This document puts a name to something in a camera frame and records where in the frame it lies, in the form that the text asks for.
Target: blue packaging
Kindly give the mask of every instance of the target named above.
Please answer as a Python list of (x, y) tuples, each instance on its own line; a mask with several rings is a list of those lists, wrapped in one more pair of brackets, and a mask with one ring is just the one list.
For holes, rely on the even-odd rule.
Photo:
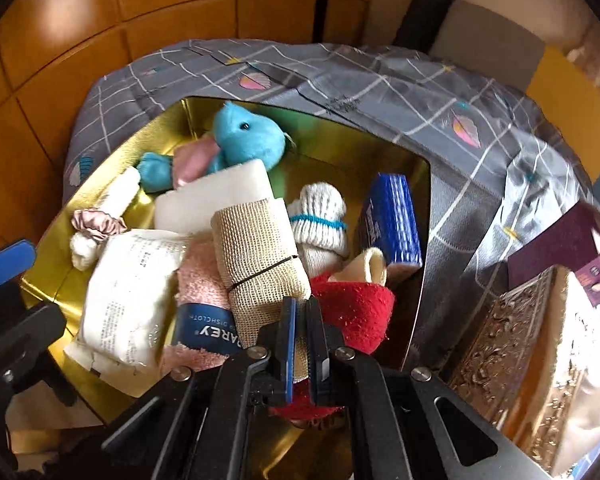
[(358, 235), (363, 250), (373, 246), (384, 254), (388, 285), (397, 285), (422, 267), (413, 203), (404, 175), (378, 174), (360, 213)]

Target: plastic bag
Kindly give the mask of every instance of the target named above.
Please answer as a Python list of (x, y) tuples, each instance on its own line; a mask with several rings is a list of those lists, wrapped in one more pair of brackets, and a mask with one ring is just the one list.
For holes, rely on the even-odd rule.
[(189, 237), (160, 230), (111, 237), (89, 281), (80, 332), (64, 352), (128, 395), (151, 387), (188, 243)]

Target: black cylinder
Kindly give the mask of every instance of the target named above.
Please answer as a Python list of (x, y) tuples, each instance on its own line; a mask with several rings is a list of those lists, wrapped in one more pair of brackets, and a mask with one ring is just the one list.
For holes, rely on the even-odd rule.
[(428, 52), (455, 0), (411, 0), (395, 35), (394, 45)]

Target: black elastic band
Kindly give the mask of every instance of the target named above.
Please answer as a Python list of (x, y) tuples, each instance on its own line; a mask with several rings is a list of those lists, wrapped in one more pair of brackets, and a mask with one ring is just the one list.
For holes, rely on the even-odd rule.
[(278, 263), (270, 265), (269, 267), (267, 267), (266, 269), (262, 269), (259, 270), (258, 272), (256, 272), (255, 274), (252, 274), (251, 276), (247, 276), (246, 278), (244, 278), (243, 280), (240, 280), (238, 283), (234, 283), (232, 286), (229, 287), (229, 289), (227, 290), (227, 292), (231, 292), (232, 290), (236, 289), (238, 286), (242, 285), (243, 283), (248, 282), (249, 280), (251, 280), (252, 278), (255, 278), (256, 276), (259, 276), (261, 274), (264, 274), (265, 272), (267, 272), (268, 270), (271, 270), (279, 265), (282, 265), (286, 262), (289, 262), (291, 260), (293, 260), (294, 258), (297, 258), (298, 255), (294, 254), (293, 256), (288, 256), (286, 257), (284, 260), (280, 260)]

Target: leaf pattern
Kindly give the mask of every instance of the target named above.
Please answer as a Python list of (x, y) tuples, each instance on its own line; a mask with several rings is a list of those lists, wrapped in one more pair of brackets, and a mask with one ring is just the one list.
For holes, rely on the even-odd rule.
[(262, 72), (247, 72), (240, 78), (240, 86), (247, 90), (268, 90), (271, 79)]
[(76, 162), (74, 168), (69, 174), (69, 185), (78, 187), (80, 186), (80, 162)]
[(474, 122), (463, 115), (454, 118), (454, 132), (468, 145), (474, 148), (480, 148), (480, 137), (478, 136), (478, 128)]

